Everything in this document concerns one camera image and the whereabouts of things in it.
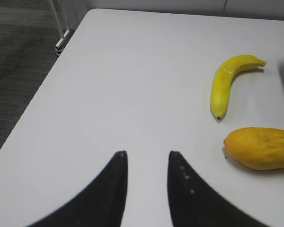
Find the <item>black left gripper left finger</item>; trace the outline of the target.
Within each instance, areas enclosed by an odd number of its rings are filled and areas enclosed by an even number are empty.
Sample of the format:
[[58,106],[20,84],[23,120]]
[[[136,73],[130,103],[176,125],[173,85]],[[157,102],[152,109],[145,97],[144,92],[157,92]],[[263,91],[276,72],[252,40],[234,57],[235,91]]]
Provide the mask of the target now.
[[78,195],[32,227],[119,227],[128,186],[128,159],[116,152]]

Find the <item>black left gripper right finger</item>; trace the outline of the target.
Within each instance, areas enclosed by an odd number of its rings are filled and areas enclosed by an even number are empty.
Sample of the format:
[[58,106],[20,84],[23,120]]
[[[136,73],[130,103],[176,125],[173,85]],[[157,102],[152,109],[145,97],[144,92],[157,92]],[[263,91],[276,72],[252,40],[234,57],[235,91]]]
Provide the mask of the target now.
[[178,151],[169,153],[167,191],[175,227],[262,227],[211,188]]

